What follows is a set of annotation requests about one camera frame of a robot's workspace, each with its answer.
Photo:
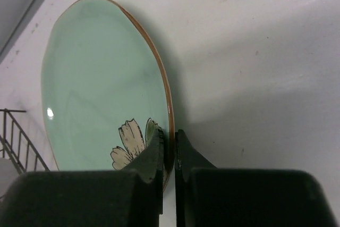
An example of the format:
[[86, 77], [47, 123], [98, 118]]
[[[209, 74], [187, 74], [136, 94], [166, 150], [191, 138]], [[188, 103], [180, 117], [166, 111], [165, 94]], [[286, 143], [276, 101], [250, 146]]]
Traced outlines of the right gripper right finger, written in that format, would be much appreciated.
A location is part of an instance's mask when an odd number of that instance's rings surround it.
[[319, 182], [298, 170], [222, 169], [175, 135], [177, 226], [337, 226]]

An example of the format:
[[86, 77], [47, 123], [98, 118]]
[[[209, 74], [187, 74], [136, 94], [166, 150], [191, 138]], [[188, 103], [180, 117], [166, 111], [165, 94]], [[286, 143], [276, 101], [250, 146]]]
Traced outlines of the red and teal plate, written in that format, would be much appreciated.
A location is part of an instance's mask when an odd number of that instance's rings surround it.
[[11, 160], [0, 158], [0, 196], [3, 198], [12, 182], [19, 176]]

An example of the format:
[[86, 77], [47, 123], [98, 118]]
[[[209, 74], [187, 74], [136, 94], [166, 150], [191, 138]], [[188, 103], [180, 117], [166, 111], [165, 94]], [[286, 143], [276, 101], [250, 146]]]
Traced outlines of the green flower plate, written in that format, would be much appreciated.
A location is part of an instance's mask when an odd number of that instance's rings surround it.
[[165, 135], [173, 164], [167, 74], [149, 35], [113, 0], [78, 0], [54, 23], [41, 66], [44, 126], [60, 171], [120, 170]]

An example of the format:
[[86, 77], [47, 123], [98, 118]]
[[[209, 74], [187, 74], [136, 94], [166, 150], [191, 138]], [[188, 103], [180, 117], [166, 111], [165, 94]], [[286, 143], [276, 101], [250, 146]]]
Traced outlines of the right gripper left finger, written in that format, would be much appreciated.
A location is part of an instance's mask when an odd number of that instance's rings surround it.
[[158, 226], [164, 134], [119, 171], [29, 172], [5, 195], [1, 226]]

